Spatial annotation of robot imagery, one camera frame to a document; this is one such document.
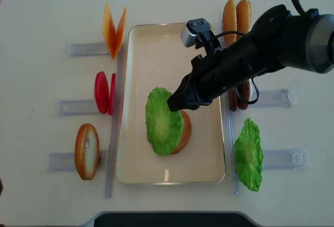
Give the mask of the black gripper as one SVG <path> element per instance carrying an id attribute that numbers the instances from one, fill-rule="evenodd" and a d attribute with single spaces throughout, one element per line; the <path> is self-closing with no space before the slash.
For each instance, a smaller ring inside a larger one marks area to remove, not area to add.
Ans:
<path id="1" fill-rule="evenodd" d="M 171 111 L 197 110 L 200 106 L 209 106 L 213 99 L 233 87 L 234 51 L 222 50 L 206 56 L 198 55 L 191 64 L 191 72 L 168 98 Z"/>

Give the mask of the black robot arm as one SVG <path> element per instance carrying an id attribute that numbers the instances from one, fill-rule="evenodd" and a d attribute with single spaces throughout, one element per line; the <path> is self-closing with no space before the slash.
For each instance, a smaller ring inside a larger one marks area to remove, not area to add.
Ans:
<path id="1" fill-rule="evenodd" d="M 203 47 L 206 56 L 192 59 L 192 71 L 169 97 L 171 111 L 196 110 L 243 82 L 285 67 L 325 74 L 333 69 L 333 15 L 310 9 L 293 16 L 284 5 L 262 14 L 250 32 L 222 48 L 204 19 L 187 22 L 186 47 Z"/>

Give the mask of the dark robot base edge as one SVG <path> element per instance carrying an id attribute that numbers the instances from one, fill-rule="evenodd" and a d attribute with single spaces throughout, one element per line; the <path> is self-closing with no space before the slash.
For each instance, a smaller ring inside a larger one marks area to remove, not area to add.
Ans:
<path id="1" fill-rule="evenodd" d="M 255 226 L 236 213 L 107 213 L 94 226 Z"/>

